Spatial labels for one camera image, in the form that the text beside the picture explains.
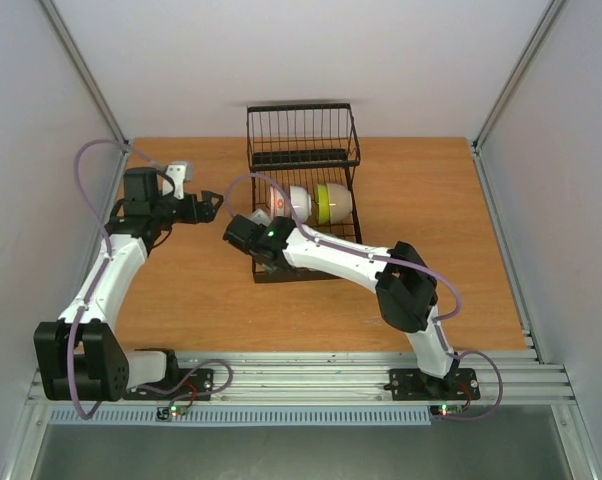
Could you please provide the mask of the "black wire dish rack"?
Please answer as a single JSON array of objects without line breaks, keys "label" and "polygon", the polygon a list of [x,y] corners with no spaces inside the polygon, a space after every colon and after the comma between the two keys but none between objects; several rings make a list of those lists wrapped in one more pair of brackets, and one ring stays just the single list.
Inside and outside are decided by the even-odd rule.
[{"label": "black wire dish rack", "polygon": [[353,187],[361,151],[349,103],[249,106],[246,140],[249,171],[276,181],[292,200],[285,205],[267,181],[254,178],[253,209],[269,217],[296,213],[321,233],[362,241]]}]

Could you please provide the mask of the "left aluminium corner post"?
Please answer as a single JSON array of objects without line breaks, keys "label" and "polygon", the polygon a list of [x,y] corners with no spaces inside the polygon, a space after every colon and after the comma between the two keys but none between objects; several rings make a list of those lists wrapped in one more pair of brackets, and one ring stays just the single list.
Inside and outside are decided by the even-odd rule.
[{"label": "left aluminium corner post", "polygon": [[88,96],[108,127],[111,135],[116,140],[126,142],[127,138],[121,126],[116,120],[109,103],[92,74],[58,6],[53,0],[36,0],[35,3],[40,7],[50,28],[70,60],[76,75],[86,89]]}]

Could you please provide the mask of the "white bowl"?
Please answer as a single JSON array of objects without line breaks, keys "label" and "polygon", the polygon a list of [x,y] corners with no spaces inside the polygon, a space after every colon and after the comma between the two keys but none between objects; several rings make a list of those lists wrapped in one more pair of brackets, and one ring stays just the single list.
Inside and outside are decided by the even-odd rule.
[{"label": "white bowl", "polygon": [[327,183],[329,215],[331,223],[345,220],[353,210],[350,190],[341,184]]},{"label": "white bowl", "polygon": [[292,210],[296,213],[299,221],[305,223],[312,214],[312,199],[308,191],[296,185],[289,187]]}]

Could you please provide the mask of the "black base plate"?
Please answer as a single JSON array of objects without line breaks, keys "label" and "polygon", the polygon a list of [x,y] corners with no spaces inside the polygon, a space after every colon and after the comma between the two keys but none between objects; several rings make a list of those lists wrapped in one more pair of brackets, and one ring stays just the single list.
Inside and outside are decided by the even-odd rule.
[{"label": "black base plate", "polygon": [[459,368],[444,378],[426,375],[417,368],[391,369],[384,389],[395,401],[475,401],[481,398],[476,372],[470,368]]},{"label": "black base plate", "polygon": [[203,368],[193,373],[177,390],[169,394],[157,393],[154,390],[136,387],[123,395],[126,401],[159,401],[168,402],[176,397],[185,395],[186,399],[192,398],[194,393],[203,394],[201,400],[208,401],[207,392],[214,387],[214,371],[211,368]]}]

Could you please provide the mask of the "left small circuit board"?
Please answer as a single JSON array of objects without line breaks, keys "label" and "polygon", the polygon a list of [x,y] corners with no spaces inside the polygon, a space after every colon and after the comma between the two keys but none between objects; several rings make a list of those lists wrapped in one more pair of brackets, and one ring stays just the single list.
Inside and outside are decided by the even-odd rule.
[{"label": "left small circuit board", "polygon": [[187,406],[172,405],[167,407],[159,407],[156,410],[157,421],[172,421],[176,418],[183,417],[188,413]]}]

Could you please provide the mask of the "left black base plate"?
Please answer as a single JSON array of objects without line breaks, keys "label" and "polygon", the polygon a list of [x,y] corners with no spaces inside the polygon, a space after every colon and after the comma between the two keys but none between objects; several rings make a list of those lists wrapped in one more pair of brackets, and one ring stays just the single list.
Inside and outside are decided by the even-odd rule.
[{"label": "left black base plate", "polygon": [[176,397],[185,395],[186,399],[192,398],[194,393],[203,394],[201,400],[208,401],[207,392],[214,387],[214,371],[211,368],[203,368],[193,373],[177,390],[169,394],[157,393],[154,390],[136,387],[123,395],[126,401],[159,401],[168,402]]}]

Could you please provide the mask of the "right aluminium corner post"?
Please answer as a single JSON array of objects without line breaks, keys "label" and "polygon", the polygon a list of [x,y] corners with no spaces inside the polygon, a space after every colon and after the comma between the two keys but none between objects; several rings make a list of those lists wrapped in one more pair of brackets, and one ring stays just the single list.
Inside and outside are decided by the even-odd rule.
[{"label": "right aluminium corner post", "polygon": [[481,153],[498,120],[512,100],[567,4],[566,0],[551,0],[544,7],[539,20],[535,24],[522,52],[515,61],[505,84],[497,95],[479,132],[470,142],[471,150],[474,154],[479,155]]}]

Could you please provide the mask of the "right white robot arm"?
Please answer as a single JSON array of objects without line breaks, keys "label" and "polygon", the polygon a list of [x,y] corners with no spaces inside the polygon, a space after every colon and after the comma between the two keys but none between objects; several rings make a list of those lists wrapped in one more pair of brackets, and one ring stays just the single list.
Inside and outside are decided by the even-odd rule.
[{"label": "right white robot arm", "polygon": [[408,338],[417,358],[413,397],[435,399],[454,389],[456,370],[441,346],[434,326],[438,313],[437,282],[430,275],[403,265],[404,260],[424,266],[409,244],[394,248],[370,247],[298,226],[279,216],[264,225],[236,215],[223,240],[252,257],[268,272],[315,270],[358,284],[376,295],[382,319]]}]

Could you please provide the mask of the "aluminium corner post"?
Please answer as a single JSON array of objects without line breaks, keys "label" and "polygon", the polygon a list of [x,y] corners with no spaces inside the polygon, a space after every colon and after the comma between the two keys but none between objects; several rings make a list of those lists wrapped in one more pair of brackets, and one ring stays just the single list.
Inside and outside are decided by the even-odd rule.
[{"label": "aluminium corner post", "polygon": [[111,135],[116,140],[126,142],[127,138],[121,126],[116,120],[109,103],[92,74],[58,6],[53,0],[36,0],[35,3],[40,7],[50,28],[70,60],[76,75],[86,89],[88,96],[108,127]]},{"label": "aluminium corner post", "polygon": [[512,100],[567,4],[566,0],[551,0],[544,7],[539,20],[535,24],[522,52],[515,61],[505,84],[497,95],[479,132],[470,142],[471,150],[474,154],[479,155],[481,153],[498,120]]}]

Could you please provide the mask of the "lime green bowl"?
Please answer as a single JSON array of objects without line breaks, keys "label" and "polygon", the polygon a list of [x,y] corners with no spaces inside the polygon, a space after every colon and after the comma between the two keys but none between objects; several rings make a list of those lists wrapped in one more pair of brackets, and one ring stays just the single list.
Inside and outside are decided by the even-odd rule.
[{"label": "lime green bowl", "polygon": [[330,222],[330,200],[326,184],[315,185],[315,201],[317,205],[317,223],[319,225]]}]

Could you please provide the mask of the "red patterned bowl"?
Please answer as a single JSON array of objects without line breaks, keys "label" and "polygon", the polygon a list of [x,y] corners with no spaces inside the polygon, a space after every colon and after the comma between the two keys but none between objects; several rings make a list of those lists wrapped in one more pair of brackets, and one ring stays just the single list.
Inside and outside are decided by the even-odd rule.
[{"label": "red patterned bowl", "polygon": [[290,210],[284,196],[273,186],[269,187],[268,208],[272,219],[279,216],[288,217],[290,215]]}]

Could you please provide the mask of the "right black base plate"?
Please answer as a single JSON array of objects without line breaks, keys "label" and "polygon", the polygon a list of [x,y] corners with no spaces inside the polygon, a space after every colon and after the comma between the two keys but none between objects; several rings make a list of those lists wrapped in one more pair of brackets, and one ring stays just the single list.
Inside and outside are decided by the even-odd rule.
[{"label": "right black base plate", "polygon": [[475,401],[481,398],[476,372],[470,368],[459,368],[444,378],[426,375],[417,368],[391,369],[384,389],[395,401]]}]

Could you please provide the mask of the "small circuit board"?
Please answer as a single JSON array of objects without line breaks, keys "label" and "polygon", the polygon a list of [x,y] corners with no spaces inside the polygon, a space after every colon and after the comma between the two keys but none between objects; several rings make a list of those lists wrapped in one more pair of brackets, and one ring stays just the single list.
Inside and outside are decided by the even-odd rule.
[{"label": "small circuit board", "polygon": [[172,405],[167,407],[159,407],[156,410],[157,421],[172,421],[176,418],[183,417],[188,413],[187,406]]},{"label": "small circuit board", "polygon": [[430,414],[436,418],[452,418],[461,415],[467,409],[467,405],[451,405],[445,403],[430,406]]}]

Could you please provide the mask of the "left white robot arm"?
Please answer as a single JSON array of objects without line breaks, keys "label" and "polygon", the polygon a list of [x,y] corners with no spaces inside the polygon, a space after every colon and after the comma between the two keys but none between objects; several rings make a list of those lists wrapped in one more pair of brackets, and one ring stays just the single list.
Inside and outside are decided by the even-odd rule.
[{"label": "left white robot arm", "polygon": [[192,166],[184,161],[124,173],[123,196],[104,226],[105,238],[89,274],[59,318],[35,330],[38,370],[48,399],[118,401],[133,389],[170,398],[180,391],[184,380],[173,351],[125,351],[114,330],[134,277],[174,225],[215,219],[222,196],[186,192],[191,178]]}]

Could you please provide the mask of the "right small circuit board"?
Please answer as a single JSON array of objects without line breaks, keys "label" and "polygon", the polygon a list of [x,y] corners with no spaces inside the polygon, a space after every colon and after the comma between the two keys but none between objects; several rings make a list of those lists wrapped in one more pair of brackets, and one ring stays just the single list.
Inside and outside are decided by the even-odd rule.
[{"label": "right small circuit board", "polygon": [[461,415],[467,409],[467,405],[451,405],[445,403],[430,406],[430,414],[436,418],[452,418]]}]

